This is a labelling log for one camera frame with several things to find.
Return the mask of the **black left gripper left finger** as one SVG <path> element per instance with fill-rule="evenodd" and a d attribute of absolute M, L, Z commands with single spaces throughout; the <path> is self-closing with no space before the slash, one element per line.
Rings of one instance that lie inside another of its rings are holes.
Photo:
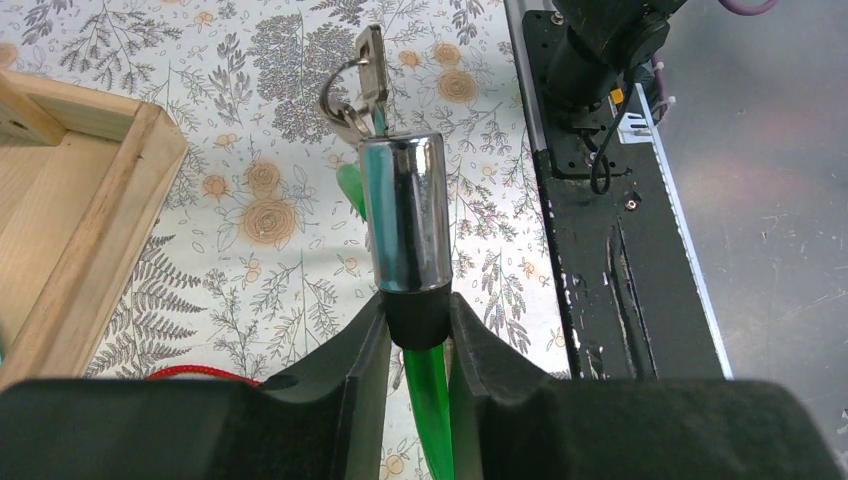
<path fill-rule="evenodd" d="M 5 479 L 374 479 L 391 349 L 380 300 L 252 386 L 39 379 L 1 395 Z"/>

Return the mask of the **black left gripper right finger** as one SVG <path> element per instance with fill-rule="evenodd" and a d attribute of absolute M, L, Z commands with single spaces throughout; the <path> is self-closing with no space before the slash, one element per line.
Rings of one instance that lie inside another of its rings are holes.
<path fill-rule="evenodd" d="M 735 380 L 567 380 L 451 297 L 458 479 L 838 479 L 802 404 Z"/>

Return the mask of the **red cable lock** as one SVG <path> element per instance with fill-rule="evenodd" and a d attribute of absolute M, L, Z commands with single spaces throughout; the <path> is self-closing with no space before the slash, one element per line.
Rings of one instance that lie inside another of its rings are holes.
<path fill-rule="evenodd" d="M 151 373 L 147 376 L 147 379 L 153 380 L 177 377 L 198 377 L 202 379 L 232 380 L 242 382 L 251 386 L 258 386 L 261 384 L 261 382 L 256 379 L 245 377 L 223 369 L 194 364 L 169 366 Z"/>

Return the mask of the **green cable lock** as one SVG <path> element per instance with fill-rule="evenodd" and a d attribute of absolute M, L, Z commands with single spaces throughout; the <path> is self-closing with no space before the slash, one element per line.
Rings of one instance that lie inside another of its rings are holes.
<path fill-rule="evenodd" d="M 451 266 L 444 141 L 437 132 L 371 136 L 337 183 L 368 225 L 374 280 L 402 350 L 415 426 L 430 473 L 454 478 L 444 343 Z"/>

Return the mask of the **green lock silver keys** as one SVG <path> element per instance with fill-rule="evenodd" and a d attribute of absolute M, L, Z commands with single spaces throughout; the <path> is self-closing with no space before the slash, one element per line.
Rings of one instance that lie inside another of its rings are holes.
<path fill-rule="evenodd" d="M 355 74 L 358 82 L 358 91 L 350 100 L 332 91 L 343 74 Z M 369 136 L 386 134 L 389 92 L 383 29 L 379 24 L 371 24 L 356 38 L 353 58 L 339 66 L 324 82 L 317 109 L 342 141 L 356 146 Z"/>

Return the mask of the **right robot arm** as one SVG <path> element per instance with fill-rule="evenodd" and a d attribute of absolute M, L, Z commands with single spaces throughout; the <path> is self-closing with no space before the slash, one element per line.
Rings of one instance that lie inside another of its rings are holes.
<path fill-rule="evenodd" d="M 573 117 L 601 107 L 621 75 L 662 47 L 682 1 L 554 1 L 541 16 L 559 40 L 539 101 L 547 126 L 574 131 Z"/>

